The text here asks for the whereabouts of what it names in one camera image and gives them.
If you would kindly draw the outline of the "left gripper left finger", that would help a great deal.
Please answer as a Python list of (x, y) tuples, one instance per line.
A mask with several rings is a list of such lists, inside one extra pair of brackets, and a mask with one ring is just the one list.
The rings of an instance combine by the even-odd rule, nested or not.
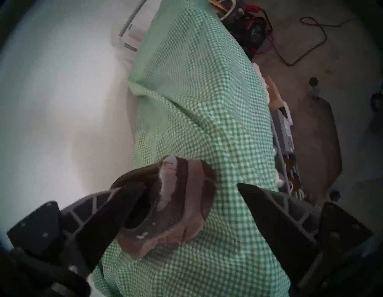
[(83, 197), (60, 210), (47, 201), (22, 218), (7, 236), (21, 265), (54, 274), (74, 266), (90, 274), (145, 191), (143, 183)]

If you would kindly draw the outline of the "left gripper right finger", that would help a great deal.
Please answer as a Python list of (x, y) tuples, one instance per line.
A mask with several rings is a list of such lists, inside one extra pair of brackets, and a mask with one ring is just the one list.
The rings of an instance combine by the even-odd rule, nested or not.
[(255, 185), (238, 184), (238, 191), (292, 286), (337, 285), (358, 267), (373, 236), (333, 202), (319, 210)]

